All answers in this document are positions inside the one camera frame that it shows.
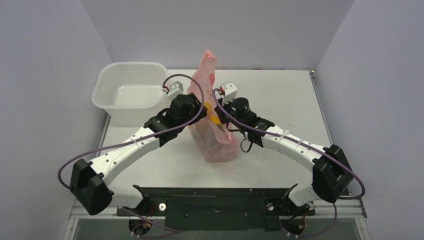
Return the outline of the pink plastic bag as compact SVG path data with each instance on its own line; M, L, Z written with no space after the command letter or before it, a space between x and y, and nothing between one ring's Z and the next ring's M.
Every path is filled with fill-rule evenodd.
M204 95L204 103L216 104L213 99L213 86L215 83L215 70L217 59L210 50L206 50L201 63L192 78L200 85L191 83L187 89L199 100ZM201 151L204 159L210 163L228 162L238 155L238 142L226 125L216 125L208 117L189 126L190 133Z

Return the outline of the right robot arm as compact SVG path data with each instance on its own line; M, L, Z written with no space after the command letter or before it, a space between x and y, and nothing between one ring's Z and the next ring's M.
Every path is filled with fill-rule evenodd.
M310 184L297 183L284 195L282 207L287 213L294 214L315 200L335 203L353 181L352 169L339 146L333 144L325 147L290 134L288 130L257 116L250 110L249 101L245 97L227 103L219 98L216 105L219 119L234 125L249 142L277 151L311 172Z

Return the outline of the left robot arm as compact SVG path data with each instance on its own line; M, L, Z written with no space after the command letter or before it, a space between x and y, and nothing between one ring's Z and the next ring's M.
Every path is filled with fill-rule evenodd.
M97 215L112 202L109 185L144 155L175 139L186 126L207 116L204 96L179 94L169 108L151 117L126 142L106 147L108 151L90 161L81 156L72 166L69 190L90 215Z

